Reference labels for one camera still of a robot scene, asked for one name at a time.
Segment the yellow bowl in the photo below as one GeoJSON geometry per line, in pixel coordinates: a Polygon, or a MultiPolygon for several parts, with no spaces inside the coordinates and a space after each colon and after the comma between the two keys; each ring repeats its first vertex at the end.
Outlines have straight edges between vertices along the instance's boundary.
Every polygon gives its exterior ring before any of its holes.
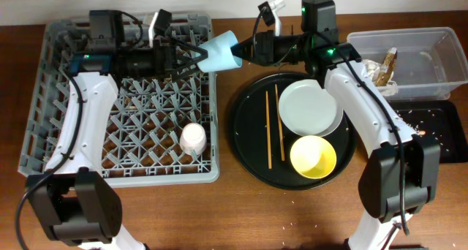
{"type": "Polygon", "coordinates": [[[290,161],[294,170],[309,179],[329,176],[336,167],[334,147],[324,138],[308,135],[297,139],[290,149],[290,161]]]}

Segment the grey dishwasher rack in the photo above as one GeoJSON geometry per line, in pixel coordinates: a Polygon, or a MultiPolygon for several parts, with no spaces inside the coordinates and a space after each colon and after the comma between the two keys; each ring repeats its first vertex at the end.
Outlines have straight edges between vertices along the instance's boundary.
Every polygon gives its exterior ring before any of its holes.
{"type": "MultiPolygon", "coordinates": [[[[85,47],[86,18],[59,20],[45,29],[18,172],[40,174],[58,145],[67,111],[72,55],[85,47]]],[[[219,177],[216,74],[159,82],[125,79],[110,111],[102,150],[102,177],[114,188],[211,183],[219,177]],[[201,124],[201,155],[180,147],[183,128],[201,124]]]]}

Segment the brown food scrap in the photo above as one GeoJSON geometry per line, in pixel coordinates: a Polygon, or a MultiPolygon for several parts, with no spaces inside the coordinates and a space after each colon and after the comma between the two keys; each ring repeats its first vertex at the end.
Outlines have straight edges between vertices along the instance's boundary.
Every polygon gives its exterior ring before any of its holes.
{"type": "Polygon", "coordinates": [[[397,48],[390,48],[388,50],[378,74],[374,76],[376,78],[374,81],[375,86],[380,87],[387,85],[395,68],[397,55],[397,48]]]}

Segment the grey round plate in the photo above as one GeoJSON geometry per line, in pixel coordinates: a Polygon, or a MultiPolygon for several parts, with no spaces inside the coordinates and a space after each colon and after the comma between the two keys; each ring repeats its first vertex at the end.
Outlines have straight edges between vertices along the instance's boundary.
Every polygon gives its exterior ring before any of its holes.
{"type": "Polygon", "coordinates": [[[329,135],[339,126],[343,115],[339,103],[316,80],[296,81],[280,93],[280,119],[297,135],[329,135]]]}

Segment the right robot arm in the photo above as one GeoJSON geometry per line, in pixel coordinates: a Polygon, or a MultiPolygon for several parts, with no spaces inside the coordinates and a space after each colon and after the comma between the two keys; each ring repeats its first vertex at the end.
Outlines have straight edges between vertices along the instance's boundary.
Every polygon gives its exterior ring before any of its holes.
{"type": "Polygon", "coordinates": [[[346,240],[349,249],[388,249],[398,231],[436,195],[439,146],[419,136],[377,90],[357,50],[339,41],[333,0],[301,0],[301,29],[281,33],[277,11],[282,0],[259,6],[257,20],[265,32],[234,45],[233,54],[270,67],[304,63],[306,72],[344,108],[368,155],[358,182],[364,212],[346,240]]]}

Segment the pink plastic cup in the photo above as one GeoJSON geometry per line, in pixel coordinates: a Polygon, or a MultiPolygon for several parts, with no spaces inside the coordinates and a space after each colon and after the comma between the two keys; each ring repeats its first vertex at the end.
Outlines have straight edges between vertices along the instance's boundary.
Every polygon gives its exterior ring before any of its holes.
{"type": "Polygon", "coordinates": [[[184,153],[201,155],[207,145],[207,137],[202,125],[198,123],[187,124],[182,130],[179,143],[184,153]]]}

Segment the wooden chopstick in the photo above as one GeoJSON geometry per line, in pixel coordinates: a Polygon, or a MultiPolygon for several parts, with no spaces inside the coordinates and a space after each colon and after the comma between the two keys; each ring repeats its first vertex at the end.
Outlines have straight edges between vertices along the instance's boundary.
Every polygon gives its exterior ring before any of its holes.
{"type": "Polygon", "coordinates": [[[272,158],[271,158],[271,127],[270,127],[270,111],[269,111],[269,95],[268,95],[268,91],[265,92],[265,119],[266,119],[268,169],[269,169],[269,170],[272,170],[272,158]]]}
{"type": "Polygon", "coordinates": [[[277,84],[274,85],[275,88],[275,101],[276,101],[276,113],[278,121],[278,130],[279,130],[279,144],[280,144],[280,154],[281,160],[285,161],[285,152],[284,152],[284,135],[282,130],[282,120],[279,114],[279,90],[277,84]]]}

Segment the blue plastic cup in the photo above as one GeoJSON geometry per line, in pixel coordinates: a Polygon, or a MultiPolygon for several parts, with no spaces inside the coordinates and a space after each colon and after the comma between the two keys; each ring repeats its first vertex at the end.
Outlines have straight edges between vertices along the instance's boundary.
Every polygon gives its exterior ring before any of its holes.
{"type": "Polygon", "coordinates": [[[197,63],[202,72],[218,72],[242,67],[242,59],[234,56],[231,47],[238,44],[232,31],[226,31],[200,45],[207,50],[208,58],[197,63]]]}

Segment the crumpled white paper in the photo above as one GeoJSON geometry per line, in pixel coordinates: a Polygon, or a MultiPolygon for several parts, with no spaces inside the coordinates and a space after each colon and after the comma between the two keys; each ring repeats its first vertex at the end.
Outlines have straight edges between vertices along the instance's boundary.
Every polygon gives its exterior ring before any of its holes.
{"type": "Polygon", "coordinates": [[[381,75],[382,67],[384,67],[384,70],[386,70],[386,66],[369,59],[364,59],[363,63],[368,73],[368,77],[371,78],[372,82],[377,87],[381,95],[384,97],[390,97],[398,93],[397,83],[393,80],[393,70],[390,72],[390,74],[385,73],[381,75]]]}

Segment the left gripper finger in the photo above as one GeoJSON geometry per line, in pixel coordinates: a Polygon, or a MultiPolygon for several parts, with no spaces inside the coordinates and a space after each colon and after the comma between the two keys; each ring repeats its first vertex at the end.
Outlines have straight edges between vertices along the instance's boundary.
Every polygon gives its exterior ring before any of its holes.
{"type": "Polygon", "coordinates": [[[176,60],[172,63],[170,70],[170,78],[172,81],[178,81],[193,75],[200,71],[197,66],[201,61],[206,60],[207,56],[198,56],[190,58],[187,56],[177,56],[176,60]]]}
{"type": "Polygon", "coordinates": [[[180,49],[188,51],[191,53],[192,58],[208,58],[208,51],[191,43],[185,42],[183,40],[177,39],[175,37],[171,38],[171,42],[175,46],[179,46],[180,49]]]}

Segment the rectangular black tray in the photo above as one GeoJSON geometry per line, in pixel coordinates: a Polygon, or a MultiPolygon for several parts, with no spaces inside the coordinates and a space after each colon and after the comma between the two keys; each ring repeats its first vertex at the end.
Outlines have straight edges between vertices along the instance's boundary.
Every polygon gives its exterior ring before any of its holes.
{"type": "Polygon", "coordinates": [[[456,106],[452,102],[391,102],[390,106],[421,137],[437,141],[441,148],[441,164],[467,162],[467,139],[456,106]]]}

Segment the right wooden chopstick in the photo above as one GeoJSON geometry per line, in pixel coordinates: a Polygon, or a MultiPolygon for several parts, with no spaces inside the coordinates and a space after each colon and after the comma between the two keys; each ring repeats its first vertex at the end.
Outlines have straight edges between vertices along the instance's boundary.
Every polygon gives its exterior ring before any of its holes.
{"type": "Polygon", "coordinates": [[[279,90],[277,84],[274,85],[275,88],[275,101],[276,101],[276,113],[278,121],[278,130],[279,130],[279,144],[280,144],[280,154],[281,160],[285,161],[285,152],[284,152],[284,135],[282,130],[282,120],[279,114],[279,90]]]}

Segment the round black tray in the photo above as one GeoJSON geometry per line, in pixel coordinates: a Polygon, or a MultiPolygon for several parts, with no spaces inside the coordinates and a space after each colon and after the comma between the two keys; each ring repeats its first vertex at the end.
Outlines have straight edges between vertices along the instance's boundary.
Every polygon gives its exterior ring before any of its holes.
{"type": "Polygon", "coordinates": [[[236,158],[255,178],[279,189],[306,190],[330,182],[350,163],[358,141],[355,127],[344,116],[337,129],[325,136],[336,151],[337,164],[329,176],[321,179],[304,178],[298,174],[288,155],[284,162],[281,160],[274,85],[277,84],[281,93],[289,84],[306,78],[307,74],[302,72],[277,72],[262,77],[238,92],[228,116],[230,147],[236,158]],[[272,170],[268,169],[267,159],[266,91],[269,95],[272,170]]]}

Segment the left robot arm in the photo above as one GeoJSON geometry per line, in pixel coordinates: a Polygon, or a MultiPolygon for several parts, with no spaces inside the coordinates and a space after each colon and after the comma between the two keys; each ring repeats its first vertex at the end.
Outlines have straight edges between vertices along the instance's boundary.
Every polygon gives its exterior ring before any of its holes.
{"type": "Polygon", "coordinates": [[[88,49],[76,53],[67,77],[70,92],[58,143],[40,175],[30,175],[29,204],[46,236],[82,249],[144,249],[122,224],[119,196],[100,175],[107,120],[124,78],[180,80],[200,69],[208,51],[166,34],[172,15],[158,11],[150,47],[127,42],[124,12],[92,10],[88,49]]]}

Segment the clear plastic bin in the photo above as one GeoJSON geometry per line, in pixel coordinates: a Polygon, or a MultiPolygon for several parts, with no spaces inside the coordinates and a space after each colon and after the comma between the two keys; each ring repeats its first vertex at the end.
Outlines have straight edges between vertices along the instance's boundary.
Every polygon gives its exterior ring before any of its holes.
{"type": "Polygon", "coordinates": [[[467,83],[467,57],[449,27],[353,32],[347,41],[364,60],[378,64],[397,49],[390,85],[378,88],[388,101],[448,99],[467,83]]]}

